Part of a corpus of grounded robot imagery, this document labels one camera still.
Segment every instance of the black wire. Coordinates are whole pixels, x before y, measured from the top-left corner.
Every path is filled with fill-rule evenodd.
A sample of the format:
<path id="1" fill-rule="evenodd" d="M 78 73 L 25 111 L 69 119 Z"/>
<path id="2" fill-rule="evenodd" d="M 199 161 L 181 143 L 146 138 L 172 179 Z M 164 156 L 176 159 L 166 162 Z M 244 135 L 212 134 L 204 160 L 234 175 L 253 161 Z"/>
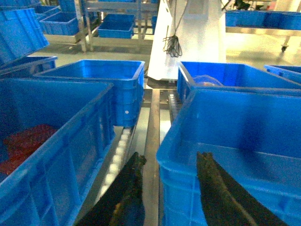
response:
<path id="1" fill-rule="evenodd" d="M 171 57 L 182 56 L 182 48 L 179 43 L 179 38 L 176 35 L 171 37 L 166 37 L 163 39 L 165 41 L 165 46 L 163 51 L 169 54 Z"/>
<path id="2" fill-rule="evenodd" d="M 163 39 L 163 41 L 165 42 L 163 51 L 166 52 L 166 54 L 169 54 L 171 57 L 180 57 L 183 54 L 181 45 L 179 43 L 179 38 L 176 36 L 176 32 L 180 26 L 180 23 L 188 6 L 188 2 L 189 0 L 186 3 L 185 9 L 179 19 L 178 25 L 176 26 L 175 13 L 177 10 L 177 0 L 174 1 L 174 35 Z"/>
<path id="3" fill-rule="evenodd" d="M 221 1 L 221 4 L 222 4 L 222 11 L 225 10 L 225 11 L 227 12 L 226 6 L 225 6 L 224 3 L 222 2 L 222 0 L 220 0 L 220 1 Z"/>

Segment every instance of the crate rim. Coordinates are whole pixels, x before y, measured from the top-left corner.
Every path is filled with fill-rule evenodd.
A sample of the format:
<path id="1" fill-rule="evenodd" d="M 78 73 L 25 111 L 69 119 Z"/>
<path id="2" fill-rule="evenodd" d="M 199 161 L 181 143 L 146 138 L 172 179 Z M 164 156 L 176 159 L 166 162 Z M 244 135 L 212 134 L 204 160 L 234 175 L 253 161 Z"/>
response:
<path id="1" fill-rule="evenodd" d="M 68 23 L 70 23 L 70 22 L 73 22 L 74 20 L 77 20 L 76 14 L 75 14 L 75 17 L 74 17 L 73 19 L 67 21 L 67 22 L 45 21 L 46 19 L 51 18 L 51 17 L 53 17 L 53 16 L 56 16 L 57 14 L 60 14 L 60 13 L 75 14 L 75 12 L 62 12 L 62 11 L 60 11 L 60 12 L 57 12 L 57 13 L 52 14 L 52 15 L 50 15 L 50 16 L 47 16 L 46 18 L 40 20 L 40 22 L 43 22 L 43 23 L 52 23 L 52 24 L 53 24 L 53 23 L 57 23 L 57 24 L 68 24 Z"/>
<path id="2" fill-rule="evenodd" d="M 271 68 L 271 69 L 280 69 L 281 71 L 285 71 L 285 72 L 288 72 L 288 73 L 299 73 L 299 72 L 294 72 L 294 71 L 291 71 L 291 70 L 288 70 L 288 69 L 285 69 L 285 68 L 282 68 L 282 67 L 295 67 L 295 68 L 301 68 L 301 66 L 292 66 L 292 65 L 264 65 L 264 68 L 268 69 L 268 68 Z"/>
<path id="3" fill-rule="evenodd" d="M 202 89 L 212 89 L 212 90 L 219 90 L 221 87 L 204 87 L 202 85 L 199 85 L 197 84 L 191 74 L 188 72 L 188 70 L 186 69 L 186 67 L 184 66 L 183 63 L 206 63 L 206 64 L 224 64 L 224 65 L 243 65 L 243 66 L 248 66 L 248 67 L 251 67 L 252 69 L 255 69 L 255 70 L 258 70 L 258 71 L 261 71 L 261 72 L 265 72 L 271 76 L 274 76 L 274 77 L 277 77 L 278 79 L 282 79 L 282 80 L 285 80 L 285 81 L 288 81 L 288 82 L 291 82 L 293 83 L 294 85 L 297 85 L 300 87 L 301 89 L 301 84 L 300 83 L 297 83 L 295 81 L 292 81 L 292 80 L 289 80 L 289 79 L 286 79 L 286 78 L 283 78 L 279 75 L 276 75 L 276 74 L 273 74 L 273 73 L 270 73 L 270 72 L 267 72 L 267 71 L 264 71 L 264 70 L 261 70 L 259 68 L 256 68 L 256 67 L 253 67 L 253 66 L 250 66 L 250 65 L 246 65 L 246 64 L 236 64 L 236 63 L 209 63 L 209 62 L 195 62 L 195 61 L 181 61 L 179 63 L 179 70 L 181 71 L 184 79 L 188 82 L 188 87 L 190 89 L 194 89 L 194 88 L 202 88 Z M 264 87 L 242 87 L 242 86 L 223 86 L 222 87 L 223 89 L 231 89 L 231 90 L 237 90 L 237 91 L 250 91 L 250 90 L 253 90 L 253 91 L 266 91 L 268 90 L 268 92 L 275 92 L 275 91 L 286 91 L 286 90 L 292 90 L 292 89 L 280 89 L 280 88 L 264 88 Z"/>
<path id="4" fill-rule="evenodd" d="M 11 72 L 14 72 L 14 71 L 18 71 L 20 69 L 23 69 L 24 67 L 37 66 L 37 65 L 40 65 L 41 63 L 48 63 L 48 62 L 55 61 L 55 60 L 58 59 L 57 56 L 25 56 L 21 59 L 24 59 L 24 58 L 27 58 L 27 57 L 30 57 L 30 58 L 42 57 L 43 59 L 40 59 L 40 60 L 37 60 L 37 61 L 34 61 L 34 62 L 30 62 L 30 63 L 21 64 L 21 65 L 18 65 L 18 66 L 13 66 L 13 67 L 6 68 L 6 69 L 1 69 L 2 67 L 0 67 L 0 75 L 6 74 L 6 73 L 11 73 Z"/>
<path id="5" fill-rule="evenodd" d="M 57 68 L 53 68 L 53 69 L 50 69 L 46 72 L 40 72 L 38 74 L 35 74 L 34 77 L 39 77 L 39 78 L 58 78 L 58 79 L 64 79 L 64 80 L 83 80 L 83 78 L 80 78 L 80 77 L 64 77 L 64 76 L 50 76 L 50 75 L 46 75 L 46 76 L 43 76 L 43 74 L 45 73 L 51 73 L 53 71 L 55 71 L 56 69 L 59 69 L 59 68 L 65 68 L 65 67 L 68 67 L 72 64 L 76 64 L 76 63 L 79 63 L 79 62 L 82 62 L 82 61 L 106 61 L 106 62 L 137 62 L 137 63 L 140 63 L 139 67 L 137 68 L 137 70 L 135 71 L 135 74 L 133 75 L 133 77 L 131 79 L 113 79 L 113 78 L 84 78 L 85 80 L 87 81 L 102 81 L 103 79 L 106 79 L 108 81 L 116 81 L 116 80 L 119 80 L 119 81 L 133 81 L 133 80 L 136 80 L 138 77 L 139 77 L 139 74 L 141 73 L 141 71 L 144 69 L 144 64 L 145 62 L 144 61 L 138 61 L 138 60 L 129 60 L 129 61 L 125 61 L 125 60 L 95 60 L 95 59 L 85 59 L 85 60 L 78 60 L 78 61 L 75 61 L 73 63 L 70 63 L 70 64 L 67 64 L 67 65 L 63 65 L 63 66 L 60 66 L 60 67 L 57 67 Z"/>

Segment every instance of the plastic bin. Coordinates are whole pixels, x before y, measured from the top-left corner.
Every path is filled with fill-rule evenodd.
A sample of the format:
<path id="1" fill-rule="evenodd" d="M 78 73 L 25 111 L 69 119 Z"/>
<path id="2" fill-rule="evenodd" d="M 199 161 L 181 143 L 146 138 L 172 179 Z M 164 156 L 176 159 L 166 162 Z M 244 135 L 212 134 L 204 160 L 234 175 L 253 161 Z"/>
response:
<path id="1" fill-rule="evenodd" d="M 39 124 L 59 129 L 1 178 L 0 225 L 73 225 L 114 137 L 108 83 L 0 81 L 1 141 Z M 1 161 L 7 153 L 1 142 Z"/>
<path id="2" fill-rule="evenodd" d="M 196 80 L 200 75 L 209 75 L 223 86 L 204 86 Z M 277 93 L 282 89 L 301 89 L 301 84 L 244 64 L 180 62 L 180 99 L 185 100 L 192 89 Z"/>
<path id="3" fill-rule="evenodd" d="M 38 5 L 34 8 L 36 13 L 41 13 L 46 16 L 51 16 L 53 14 L 59 13 L 60 8 L 58 6 L 42 6 Z"/>
<path id="4" fill-rule="evenodd" d="M 108 14 L 99 26 L 102 38 L 130 39 L 134 35 L 135 15 Z"/>
<path id="5" fill-rule="evenodd" d="M 62 12 L 75 12 L 74 0 L 58 0 Z M 85 1 L 81 1 L 82 11 L 84 12 Z"/>
<path id="6" fill-rule="evenodd" d="M 26 78 L 55 68 L 56 56 L 28 56 L 0 67 L 0 78 Z"/>
<path id="7" fill-rule="evenodd" d="M 263 27 L 265 12 L 247 11 L 247 10 L 237 10 L 237 11 L 239 13 L 237 26 Z"/>
<path id="8" fill-rule="evenodd" d="M 156 30 L 157 18 L 158 18 L 157 16 L 153 16 L 151 18 L 152 34 L 154 34 Z"/>
<path id="9" fill-rule="evenodd" d="M 279 28 L 288 30 L 301 30 L 301 13 L 283 13 L 279 23 Z"/>
<path id="10" fill-rule="evenodd" d="M 40 0 L 1 0 L 0 6 L 8 7 L 30 7 L 40 4 Z"/>
<path id="11" fill-rule="evenodd" d="M 75 35 L 79 32 L 79 23 L 75 13 L 59 12 L 41 20 L 46 34 Z"/>
<path id="12" fill-rule="evenodd" d="M 133 23 L 104 21 L 98 28 L 98 36 L 102 38 L 131 39 L 133 35 Z"/>
<path id="13" fill-rule="evenodd" d="M 286 93 L 194 90 L 157 152 L 164 225 L 206 225 L 196 167 L 200 151 L 212 152 L 259 202 L 299 226 L 300 108 L 301 97 Z"/>
<path id="14" fill-rule="evenodd" d="M 282 19 L 282 12 L 270 11 L 266 12 L 263 26 L 268 28 L 279 28 L 280 21 Z"/>
<path id="15" fill-rule="evenodd" d="M 235 27 L 238 21 L 239 13 L 237 11 L 226 12 L 226 27 Z"/>
<path id="16" fill-rule="evenodd" d="M 49 44 L 36 17 L 33 9 L 0 12 L 0 66 Z"/>
<path id="17" fill-rule="evenodd" d="M 112 82 L 114 125 L 131 127 L 137 122 L 144 93 L 142 61 L 79 60 L 34 77 Z"/>
<path id="18" fill-rule="evenodd" d="M 268 72 L 301 84 L 301 66 L 265 65 Z"/>

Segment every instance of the metal frame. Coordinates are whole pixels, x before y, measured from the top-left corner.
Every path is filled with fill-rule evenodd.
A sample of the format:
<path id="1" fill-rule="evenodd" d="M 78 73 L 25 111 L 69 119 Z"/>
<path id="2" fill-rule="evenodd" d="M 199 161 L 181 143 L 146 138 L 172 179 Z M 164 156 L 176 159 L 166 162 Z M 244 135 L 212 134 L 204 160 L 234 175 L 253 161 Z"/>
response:
<path id="1" fill-rule="evenodd" d="M 88 0 L 85 5 L 86 18 L 88 12 L 104 12 L 115 14 L 136 14 L 138 22 L 138 39 L 112 39 L 100 38 L 98 36 L 98 27 L 94 30 L 91 29 L 90 23 L 88 26 L 88 38 L 90 50 L 94 51 L 94 46 L 118 46 L 118 47 L 146 47 L 152 46 L 152 40 L 145 40 L 147 28 L 147 21 L 149 16 L 158 14 L 158 4 L 142 2 L 101 2 L 96 0 Z"/>
<path id="2" fill-rule="evenodd" d="M 297 12 L 300 12 L 300 11 L 301 11 L 301 2 L 297 9 Z M 293 36 L 301 37 L 301 31 L 298 31 L 298 30 L 252 28 L 252 27 L 226 27 L 226 32 L 241 33 L 241 34 L 267 34 L 267 35 L 286 36 L 285 41 L 282 44 L 282 48 L 281 48 L 282 52 L 285 52 L 286 48 L 288 47 L 288 42 L 291 37 L 293 37 Z"/>
<path id="3" fill-rule="evenodd" d="M 301 31 L 297 30 L 282 30 L 270 28 L 253 28 L 253 27 L 226 27 L 228 33 L 242 33 L 242 34 L 267 34 L 280 36 L 301 36 Z"/>
<path id="4" fill-rule="evenodd" d="M 75 35 L 50 35 L 45 34 L 46 39 L 49 43 L 55 44 L 69 44 L 69 45 L 81 45 L 81 49 L 83 52 L 87 51 L 87 40 L 86 40 L 86 33 L 88 32 L 84 26 L 84 12 L 81 11 L 81 2 L 80 0 L 74 0 L 75 4 L 75 13 L 76 18 L 79 22 L 79 32 Z"/>

